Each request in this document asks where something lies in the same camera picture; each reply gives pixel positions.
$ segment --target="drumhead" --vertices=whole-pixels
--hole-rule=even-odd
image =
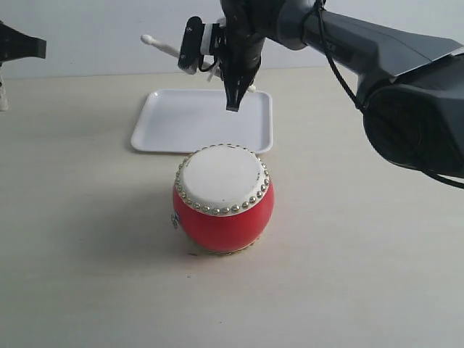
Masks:
[[[178,192],[203,213],[229,215],[246,211],[269,186],[265,165],[240,146],[219,145],[190,156],[178,173]]]

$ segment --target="red drum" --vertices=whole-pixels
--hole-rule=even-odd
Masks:
[[[215,253],[242,250],[269,222],[274,189],[266,165],[240,146],[220,144],[195,152],[176,173],[173,224]]]

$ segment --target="white wall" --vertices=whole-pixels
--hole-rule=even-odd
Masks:
[[[331,11],[464,42],[462,0],[328,0]],[[3,0],[0,18],[48,41],[48,57],[4,65],[5,78],[178,71],[176,60],[143,45],[148,33],[179,46],[186,21],[221,17],[219,0]],[[293,52],[268,41],[263,67],[305,67],[326,61],[312,49]]]

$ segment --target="table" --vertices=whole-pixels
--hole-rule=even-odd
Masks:
[[[274,103],[262,157],[275,211],[253,247],[212,257],[171,226],[181,158],[137,154],[129,138],[150,92],[220,81],[6,82],[0,347],[464,342],[464,193],[378,156],[328,68],[263,70],[256,84]]]

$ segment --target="white tray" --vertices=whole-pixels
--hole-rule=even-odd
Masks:
[[[272,99],[246,93],[238,112],[225,110],[224,90],[162,89],[151,93],[131,143],[140,152],[190,153],[213,144],[257,154],[273,145]]]

